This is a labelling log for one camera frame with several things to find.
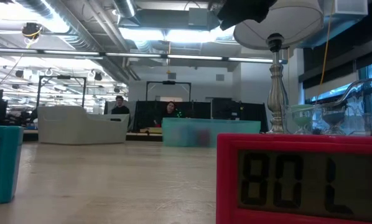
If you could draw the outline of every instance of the black partition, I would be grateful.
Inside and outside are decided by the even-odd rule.
[[[241,120],[243,121],[260,121],[261,132],[269,131],[267,126],[267,116],[265,104],[258,103],[242,103],[243,109],[241,112]]]
[[[154,127],[154,119],[166,109],[168,102],[164,101],[138,101],[136,103],[133,131],[139,132],[142,128]],[[184,118],[211,119],[211,103],[207,102],[175,102]],[[261,132],[267,132],[267,118],[265,104],[242,103],[239,101],[226,101],[225,113],[230,110],[229,117],[217,119],[240,119],[245,121],[260,121]]]

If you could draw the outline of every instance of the person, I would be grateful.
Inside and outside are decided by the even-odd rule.
[[[129,114],[128,107],[123,105],[124,98],[122,96],[116,97],[116,107],[111,110],[111,114]]]
[[[156,125],[161,125],[163,118],[180,118],[182,113],[176,108],[173,101],[168,102],[166,109],[154,120]]]

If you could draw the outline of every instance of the silver lamp base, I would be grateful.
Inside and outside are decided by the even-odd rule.
[[[288,105],[288,97],[283,84],[283,66],[279,61],[279,51],[284,38],[280,34],[272,34],[267,38],[267,44],[273,53],[273,64],[270,67],[272,87],[267,99],[267,107],[272,111],[271,119],[272,129],[267,134],[285,134],[286,119],[283,112],[284,107]]]

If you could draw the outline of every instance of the man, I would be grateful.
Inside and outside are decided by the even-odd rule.
[[[111,110],[111,114],[129,114],[128,107],[123,105],[124,98],[122,96],[116,97],[116,107]]]

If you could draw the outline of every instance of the woman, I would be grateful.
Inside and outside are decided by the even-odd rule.
[[[166,109],[154,120],[154,124],[161,126],[163,118],[180,118],[182,113],[176,108],[173,101],[168,102]]]

